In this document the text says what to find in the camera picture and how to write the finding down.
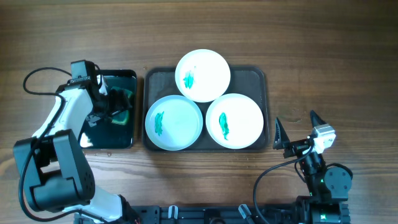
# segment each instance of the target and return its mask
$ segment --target green object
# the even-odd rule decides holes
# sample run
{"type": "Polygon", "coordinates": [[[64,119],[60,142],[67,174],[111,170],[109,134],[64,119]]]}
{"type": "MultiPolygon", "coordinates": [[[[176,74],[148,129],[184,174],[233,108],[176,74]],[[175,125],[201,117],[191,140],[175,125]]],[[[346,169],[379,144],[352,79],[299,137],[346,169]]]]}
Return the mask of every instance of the green object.
{"type": "Polygon", "coordinates": [[[228,129],[228,124],[226,122],[226,115],[225,113],[222,113],[220,115],[220,118],[218,118],[218,122],[220,123],[221,129],[223,130],[223,135],[225,140],[228,140],[226,138],[227,134],[229,133],[229,129],[228,129]]]}
{"type": "MultiPolygon", "coordinates": [[[[132,91],[124,89],[124,88],[119,88],[119,87],[115,87],[114,86],[114,87],[111,88],[111,90],[116,90],[116,91],[123,90],[127,94],[127,97],[129,99],[133,95],[132,91]]],[[[119,114],[117,114],[117,115],[112,117],[112,123],[120,124],[120,125],[126,125],[127,122],[129,122],[129,117],[130,117],[129,111],[128,110],[123,111],[122,113],[119,113],[119,114]]]]}
{"type": "Polygon", "coordinates": [[[155,133],[157,133],[157,135],[161,135],[162,134],[162,120],[163,120],[163,114],[164,111],[162,113],[157,113],[156,117],[155,117],[155,133]]]}
{"type": "Polygon", "coordinates": [[[193,85],[193,71],[189,71],[185,73],[184,84],[186,88],[191,89],[193,85]]]}

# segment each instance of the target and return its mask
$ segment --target rectangular tray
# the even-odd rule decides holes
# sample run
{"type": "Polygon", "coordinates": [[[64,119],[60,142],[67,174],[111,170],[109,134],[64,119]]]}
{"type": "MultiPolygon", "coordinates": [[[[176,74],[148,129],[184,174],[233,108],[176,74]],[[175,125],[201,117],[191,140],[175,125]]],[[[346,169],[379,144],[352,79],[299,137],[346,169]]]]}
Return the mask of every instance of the rectangular tray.
{"type": "Polygon", "coordinates": [[[149,108],[159,99],[169,95],[182,95],[175,84],[175,67],[157,67],[148,72],[144,84],[144,105],[142,107],[142,142],[155,152],[259,152],[269,143],[268,109],[266,81],[263,72],[253,66],[230,66],[231,82],[224,94],[240,93],[256,102],[264,117],[264,128],[260,137],[244,149],[228,149],[211,138],[206,128],[206,112],[212,102],[196,103],[203,116],[203,129],[199,138],[188,148],[179,151],[166,151],[157,147],[145,131],[145,117],[149,108]]]}

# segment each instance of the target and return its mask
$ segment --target round plate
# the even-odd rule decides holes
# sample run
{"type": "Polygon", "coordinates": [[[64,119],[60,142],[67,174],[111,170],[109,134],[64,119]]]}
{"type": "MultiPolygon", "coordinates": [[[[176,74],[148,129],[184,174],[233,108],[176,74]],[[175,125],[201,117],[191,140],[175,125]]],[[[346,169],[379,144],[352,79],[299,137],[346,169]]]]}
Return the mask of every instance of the round plate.
{"type": "Polygon", "coordinates": [[[184,96],[171,95],[156,101],[145,118],[149,139],[159,148],[176,151],[194,143],[202,130],[199,107],[184,96]]]}
{"type": "Polygon", "coordinates": [[[210,136],[220,145],[242,149],[253,144],[260,136],[264,118],[260,107],[241,94],[224,95],[210,105],[206,127],[210,136]]]}
{"type": "Polygon", "coordinates": [[[228,88],[231,71],[225,59],[212,50],[186,54],[175,69],[175,83],[188,99],[204,103],[220,97],[228,88]]]}

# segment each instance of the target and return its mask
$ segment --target wooden surface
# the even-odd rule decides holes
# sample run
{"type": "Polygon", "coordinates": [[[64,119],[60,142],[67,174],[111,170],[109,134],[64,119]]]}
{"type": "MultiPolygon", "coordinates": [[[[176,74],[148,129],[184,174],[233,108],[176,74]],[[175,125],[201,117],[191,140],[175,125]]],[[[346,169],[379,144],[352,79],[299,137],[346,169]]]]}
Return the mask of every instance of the wooden surface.
{"type": "MultiPolygon", "coordinates": [[[[397,7],[377,1],[1,6],[0,223],[32,223],[17,201],[12,147],[41,126],[54,99],[24,93],[31,70],[70,70],[70,62],[85,58],[145,77],[194,49],[264,71],[270,119],[279,116],[291,140],[310,132],[310,110],[328,121],[337,139],[325,160],[354,172],[352,223],[397,223],[397,7]]],[[[43,72],[29,86],[54,91],[67,78],[43,72]]],[[[257,176],[284,161],[270,146],[261,154],[154,154],[140,134],[128,150],[85,152],[96,183],[132,205],[252,203],[257,176]]],[[[307,188],[288,166],[262,180],[258,201],[292,202],[298,195],[308,195],[307,188]]]]}

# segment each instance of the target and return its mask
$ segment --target tray rim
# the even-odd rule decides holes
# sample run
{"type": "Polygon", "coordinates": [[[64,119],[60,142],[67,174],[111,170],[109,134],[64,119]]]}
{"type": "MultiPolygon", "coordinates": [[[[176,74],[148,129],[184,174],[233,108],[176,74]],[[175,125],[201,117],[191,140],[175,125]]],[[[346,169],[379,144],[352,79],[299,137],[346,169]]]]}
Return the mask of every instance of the tray rim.
{"type": "Polygon", "coordinates": [[[163,150],[163,149],[153,149],[151,147],[149,147],[146,143],[146,138],[148,138],[146,131],[145,131],[145,118],[146,118],[146,114],[148,111],[148,104],[147,104],[147,97],[148,97],[148,84],[149,82],[147,81],[151,75],[153,75],[154,73],[157,72],[175,72],[176,66],[158,66],[158,67],[154,67],[151,70],[149,70],[146,75],[145,75],[145,79],[144,79],[144,97],[142,100],[142,136],[141,136],[141,140],[142,140],[142,144],[144,145],[144,147],[151,151],[151,152],[156,152],[156,153],[180,153],[180,152],[187,152],[187,153],[228,153],[228,152],[240,152],[240,153],[251,153],[251,152],[264,152],[266,150],[266,147],[269,145],[270,143],[270,129],[269,129],[269,109],[268,109],[268,94],[267,91],[268,89],[266,88],[267,86],[267,79],[266,76],[264,74],[264,72],[262,72],[262,70],[260,68],[258,68],[257,66],[254,65],[230,65],[228,64],[229,69],[230,70],[251,70],[256,72],[260,79],[261,82],[263,82],[263,85],[261,85],[261,90],[262,90],[262,94],[263,94],[263,117],[264,117],[264,124],[266,124],[266,129],[264,128],[263,130],[267,131],[266,133],[266,142],[264,145],[262,145],[260,148],[258,149],[248,149],[250,148],[250,146],[243,148],[243,149],[205,149],[205,150],[200,150],[200,149],[182,149],[182,150],[177,150],[177,151],[168,151],[168,150],[163,150]]]}

